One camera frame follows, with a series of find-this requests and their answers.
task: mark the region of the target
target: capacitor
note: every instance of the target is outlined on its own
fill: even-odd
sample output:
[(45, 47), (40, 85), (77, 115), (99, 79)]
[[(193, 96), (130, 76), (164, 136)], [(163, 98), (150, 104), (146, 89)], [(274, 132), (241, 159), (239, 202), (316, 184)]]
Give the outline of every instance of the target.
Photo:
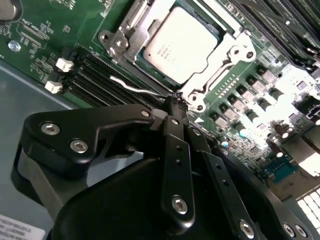
[(227, 138), (225, 136), (221, 136), (219, 138), (219, 142), (220, 142), (220, 145), (227, 148), (229, 147), (229, 142), (227, 141)]
[(255, 112), (250, 112), (247, 117), (254, 125), (258, 125), (261, 123), (260, 117)]
[(266, 112), (268, 113), (270, 111), (270, 109), (272, 108), (272, 105), (270, 102), (266, 101), (266, 100), (262, 100), (259, 103), (259, 106)]
[(275, 144), (274, 142), (271, 142), (269, 140), (267, 140), (266, 143), (271, 148), (272, 152), (276, 155), (277, 158), (281, 158), (284, 155), (284, 153), (277, 146), (277, 144)]
[(244, 125), (238, 124), (237, 126), (235, 126), (235, 129), (239, 133), (240, 137), (245, 138), (246, 136), (248, 136), (248, 130)]
[(281, 136), (282, 139), (286, 139), (289, 136), (289, 133), (281, 126), (276, 125), (274, 130)]
[(282, 101), (283, 99), (286, 99), (286, 95), (276, 88), (274, 88), (270, 94), (271, 97), (273, 97), (278, 102)]

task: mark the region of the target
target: screw hole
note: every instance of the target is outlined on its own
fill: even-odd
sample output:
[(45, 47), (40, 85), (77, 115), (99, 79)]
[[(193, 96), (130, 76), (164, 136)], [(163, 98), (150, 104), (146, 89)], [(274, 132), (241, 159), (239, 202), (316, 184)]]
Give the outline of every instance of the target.
[(102, 39), (103, 41), (108, 41), (108, 40), (109, 40), (109, 37), (108, 37), (108, 35), (104, 34), (104, 35), (101, 36), (101, 39)]
[(247, 59), (251, 59), (253, 56), (254, 56), (254, 53), (253, 53), (252, 51), (250, 51), (250, 52), (248, 52), (248, 53), (246, 54), (246, 58), (247, 58)]
[(223, 180), (222, 183), (226, 186), (226, 187), (229, 187), (229, 183), (226, 181), (226, 180)]
[(176, 149), (179, 151), (179, 152), (182, 152), (183, 151), (183, 149), (182, 149), (182, 147), (180, 147), (180, 146), (176, 146)]
[(183, 163), (179, 159), (175, 160), (175, 163), (179, 166), (182, 167)]

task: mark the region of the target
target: green circuit board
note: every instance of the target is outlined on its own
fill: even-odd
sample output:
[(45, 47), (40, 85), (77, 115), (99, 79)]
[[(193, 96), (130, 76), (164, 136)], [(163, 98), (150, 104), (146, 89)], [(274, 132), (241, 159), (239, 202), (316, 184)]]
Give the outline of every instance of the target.
[[(62, 49), (65, 47), (70, 49), (81, 47), (128, 78), (134, 79), (135, 83), (141, 88), (150, 89), (151, 87), (146, 85), (145, 82), (132, 76), (122, 67), (115, 65), (98, 40), (98, 34), (102, 30), (110, 33), (116, 32), (133, 2), (133, 0), (23, 1), (24, 13), (20, 21), (0, 26), (0, 58), (36, 81), (45, 84), (50, 78)], [(305, 93), (315, 92), (316, 81), (303, 71), (290, 66), (286, 58), (277, 51), (276, 46), (256, 29), (246, 16), (232, 7), (229, 1), (218, 0), (217, 2), (228, 10), (229, 14), (241, 25), (250, 30), (257, 58), (251, 63), (240, 62), (233, 67), (227, 76), (207, 95), (205, 99), (207, 110), (204, 113), (190, 112), (189, 117), (209, 136), (214, 138), (226, 136), (233, 142), (232, 151), (248, 165), (257, 168), (259, 166), (256, 163), (257, 159), (262, 157), (268, 161), (268, 158), (273, 158), (270, 155), (271, 150), (265, 143), (265, 138), (269, 133), (275, 134), (272, 127), (275, 123), (284, 122), (292, 128), (292, 133), (303, 132), (310, 128), (312, 123), (304, 115), (292, 109), (287, 112), (287, 115), (275, 116), (274, 118), (266, 117), (263, 120), (265, 129), (257, 129), (248, 123), (249, 135), (244, 138), (239, 136), (233, 125), (236, 122), (245, 123), (248, 121), (245, 115), (241, 116), (236, 122), (230, 121), (228, 128), (221, 129), (211, 119), (211, 113), (220, 113), (219, 106), (222, 103), (230, 106), (227, 97), (231, 93), (241, 98), (236, 92), (236, 88), (242, 84), (250, 89), (246, 82), (249, 76), (260, 79), (267, 89), (274, 87), (274, 84), (269, 84), (257, 74), (257, 69), (260, 66), (268, 68), (276, 76), (276, 86), (290, 94), (292, 101)], [(200, 8), (197, 8), (195, 4), (192, 4), (193, 1), (188, 0), (184, 3), (188, 3), (190, 11), (195, 11), (198, 15), (202, 15), (202, 19), (210, 22), (210, 17)], [(21, 50), (19, 52), (13, 52), (8, 48), (8, 43), (12, 40), (20, 44)], [(159, 72), (153, 67), (145, 65), (143, 60), (139, 61), (139, 64), (148, 73), (157, 77), (159, 81), (168, 87), (172, 87), (172, 82), (168, 81), (166, 83), (166, 78), (160, 76)], [(297, 88), (301, 81), (306, 83), (304, 89)], [(65, 93), (64, 97), (80, 107), (90, 107), (89, 103), (71, 93)], [(256, 97), (264, 98), (265, 94), (257, 92)], [(246, 104), (250, 109), (256, 109), (256, 103), (247, 102)], [(295, 120), (289, 119), (289, 116), (293, 113), (297, 115)]]

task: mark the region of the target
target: black memory slot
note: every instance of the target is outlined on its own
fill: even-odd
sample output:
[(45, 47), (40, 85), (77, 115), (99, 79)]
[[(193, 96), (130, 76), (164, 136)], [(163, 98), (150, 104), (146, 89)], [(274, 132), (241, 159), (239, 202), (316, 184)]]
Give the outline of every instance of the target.
[(120, 88), (116, 84), (109, 82), (110, 80), (104, 77), (104, 75), (96, 72), (96, 70), (93, 70), (89, 66), (82, 66), (81, 74), (85, 75), (88, 79), (90, 79), (93, 82), (92, 84), (98, 85), (106, 92), (112, 94), (120, 100), (123, 100), (123, 102), (127, 104), (133, 104), (137, 102), (136, 99), (131, 97), (130, 94), (126, 92), (123, 88)]
[(269, 41), (277, 47), (278, 51), (285, 57), (287, 60), (297, 67), (297, 60), (294, 52), (287, 47), (287, 44), (278, 38), (277, 34), (275, 34), (268, 26), (266, 26), (265, 22), (255, 12), (250, 9), (250, 7), (242, 5), (238, 2), (238, 0), (229, 0), (235, 7), (239, 9), (240, 12), (263, 34), (265, 35)]
[(281, 0), (281, 3), (288, 9), (288, 11), (294, 16), (298, 23), (310, 34), (311, 38), (320, 40), (319, 28), (311, 25), (302, 15), (299, 10), (292, 4), (292, 0)]
[(114, 105), (123, 105), (125, 102), (116, 99), (110, 93), (103, 91), (101, 88), (95, 86), (90, 83), (87, 79), (82, 76), (77, 76), (75, 85), (80, 86), (82, 89), (88, 91), (90, 94), (96, 96), (100, 100), (102, 100), (106, 105), (114, 106)]
[(139, 88), (133, 81), (128, 79), (123, 74), (114, 71), (110, 66), (105, 65), (101, 61), (95, 61), (94, 59), (87, 59), (85, 61), (85, 64), (83, 66), (83, 71), (89, 72), (94, 77), (94, 82), (98, 85), (103, 86), (103, 88), (109, 90), (114, 90), (117, 93), (113, 93), (115, 96), (118, 96), (120, 99), (122, 98), (128, 98), (134, 103), (139, 103), (142, 105), (148, 104), (150, 107), (155, 106), (159, 107), (161, 106), (161, 102), (157, 100), (155, 97), (151, 95), (146, 94), (139, 94), (139, 93), (133, 93), (131, 91), (126, 90), (122, 86), (120, 86), (118, 83), (115, 83), (114, 81), (109, 79), (109, 76), (112, 74), (115, 77), (121, 78), (123, 80), (126, 80), (128, 85), (134, 86), (135, 88)]
[(317, 33), (316, 35), (319, 36), (320, 11), (315, 3), (312, 0), (290, 0), (290, 2), (301, 13), (303, 18), (312, 26), (312, 28), (315, 29)]
[[(273, 12), (273, 10), (277, 11), (276, 13), (278, 14), (278, 10), (276, 10), (276, 7), (269, 7), (264, 2), (264, 0), (256, 0), (256, 3), (270, 12)], [(269, 29), (272, 29), (273, 32), (278, 33), (278, 38), (282, 39), (282, 41), (286, 44), (287, 48), (290, 48), (295, 55), (298, 55), (301, 58), (307, 57), (307, 55), (305, 55), (305, 53), (302, 50), (300, 50), (303, 49), (305, 46), (290, 30), (288, 30), (286, 27), (280, 26), (276, 21), (270, 19), (269, 17), (263, 14), (255, 13), (255, 15), (257, 16), (257, 18), (261, 19), (261, 21), (263, 21)]]
[(78, 98), (82, 99), (86, 103), (90, 104), (94, 108), (98, 107), (105, 107), (108, 106), (105, 103), (98, 100), (96, 97), (92, 96), (91, 94), (87, 93), (85, 90), (81, 89), (77, 85), (73, 85), (72, 88), (69, 90), (70, 93), (77, 96)]

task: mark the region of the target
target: black plastic bracket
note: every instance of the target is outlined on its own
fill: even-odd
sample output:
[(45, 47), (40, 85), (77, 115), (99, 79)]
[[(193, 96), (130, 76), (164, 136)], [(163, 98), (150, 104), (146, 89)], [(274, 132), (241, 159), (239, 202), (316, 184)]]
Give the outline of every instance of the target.
[(211, 188), (220, 199), (230, 231), (236, 239), (259, 240), (255, 224), (250, 218), (221, 158), (211, 154), (205, 137), (194, 127), (188, 128), (188, 135), (202, 174), (211, 183)]
[[(154, 120), (151, 112), (139, 104), (35, 113), (24, 122), (20, 144), (29, 158), (55, 173), (69, 179), (81, 178), (99, 155), (100, 141), (105, 143), (127, 128), (147, 128)], [(45, 134), (41, 127), (46, 123), (58, 126), (59, 133)], [(85, 142), (87, 150), (73, 151), (73, 140)]]
[(267, 239), (313, 239), (307, 227), (230, 151), (217, 147), (212, 152), (223, 160), (252, 220)]

